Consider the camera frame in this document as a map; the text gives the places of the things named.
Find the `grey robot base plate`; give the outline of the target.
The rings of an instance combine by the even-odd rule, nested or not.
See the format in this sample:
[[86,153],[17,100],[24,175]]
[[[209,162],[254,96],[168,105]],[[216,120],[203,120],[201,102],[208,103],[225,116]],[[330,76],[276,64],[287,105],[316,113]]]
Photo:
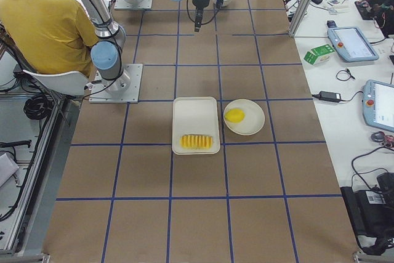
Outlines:
[[142,64],[125,64],[123,74],[110,86],[111,81],[102,79],[97,70],[94,81],[100,80],[91,87],[90,103],[137,103],[139,101],[142,80]]

